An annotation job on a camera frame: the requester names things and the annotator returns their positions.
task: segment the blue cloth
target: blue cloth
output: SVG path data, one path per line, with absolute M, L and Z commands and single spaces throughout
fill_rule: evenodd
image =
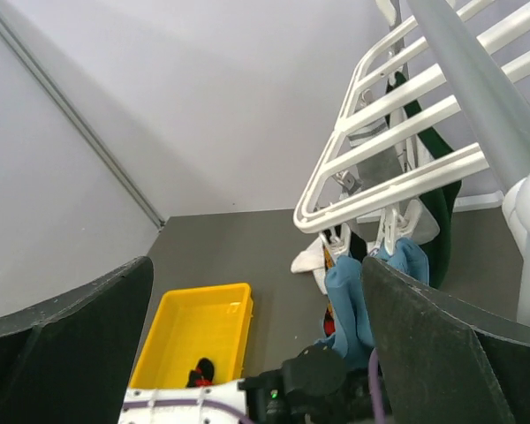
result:
M 410 239 L 401 238 L 392 256 L 382 247 L 375 257 L 428 284 L 428 257 Z M 338 352 L 350 370 L 367 368 L 375 341 L 363 295 L 361 262 L 349 256 L 340 256 L 336 265 L 326 274 L 326 290 L 332 304 L 336 331 L 318 343 L 326 344 Z

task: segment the dark green fabric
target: dark green fabric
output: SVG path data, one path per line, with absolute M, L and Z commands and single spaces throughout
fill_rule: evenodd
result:
M 406 82 L 405 76 L 400 72 L 395 73 L 395 78 L 397 83 L 394 87 L 389 84 L 387 93 Z M 422 111 L 422 107 L 417 101 L 406 104 L 404 109 L 408 117 L 413 117 Z M 419 132 L 418 137 L 435 159 L 453 152 L 453 149 L 444 141 L 438 131 L 432 127 Z M 461 181 L 456 181 L 419 196 L 424 206 L 426 206 L 440 226 L 440 233 L 432 241 L 420 246 L 428 256 L 430 286 L 434 288 L 440 287 L 450 265 L 451 214 L 453 213 L 453 205 L 460 188 Z

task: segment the yellow bin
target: yellow bin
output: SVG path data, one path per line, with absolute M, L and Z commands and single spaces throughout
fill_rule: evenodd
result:
M 238 379 L 253 307 L 247 283 L 167 291 L 130 386 L 184 388 L 200 358 L 214 363 L 214 384 Z

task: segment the metal strip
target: metal strip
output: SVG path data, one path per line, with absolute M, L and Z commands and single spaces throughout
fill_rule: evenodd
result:
M 0 16 L 0 36 L 6 44 L 8 44 L 13 53 L 21 60 L 27 70 L 35 77 L 37 82 L 45 89 L 51 100 L 55 102 L 58 108 L 65 114 L 69 121 L 71 121 L 75 129 L 96 152 L 114 177 L 116 177 L 124 189 L 145 212 L 151 222 L 153 222 L 158 229 L 161 229 L 165 224 L 161 215 L 159 215 L 145 194 L 141 192 L 139 187 L 137 187 L 133 180 L 127 175 L 121 164 L 108 150 L 98 134 L 95 133 L 75 107 L 64 96 L 55 81 L 45 72 L 32 56 L 28 48 L 24 46 L 16 34 L 8 27 L 2 16 Z

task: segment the hanging clothes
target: hanging clothes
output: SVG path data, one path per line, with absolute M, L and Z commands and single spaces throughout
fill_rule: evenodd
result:
M 406 83 L 406 77 L 401 72 L 395 72 L 396 84 L 387 86 L 387 93 Z M 410 102 L 404 107 L 407 117 L 413 117 L 422 112 L 422 107 L 417 101 Z M 454 150 L 442 138 L 434 128 L 430 127 L 419 132 L 418 137 L 428 152 L 439 159 L 452 153 Z M 430 266 L 430 286 L 435 289 L 442 285 L 445 275 L 450 266 L 451 257 L 451 215 L 453 206 L 461 189 L 461 181 L 456 181 L 436 188 L 431 192 L 420 195 L 420 200 L 440 226 L 438 235 L 428 243 L 420 245 L 428 256 Z
M 428 257 L 408 238 L 401 238 L 390 256 L 382 247 L 376 257 L 407 275 L 428 284 Z M 361 262 L 340 256 L 326 275 L 335 332 L 317 343 L 327 345 L 344 358 L 349 370 L 365 369 L 375 346 L 361 284 Z

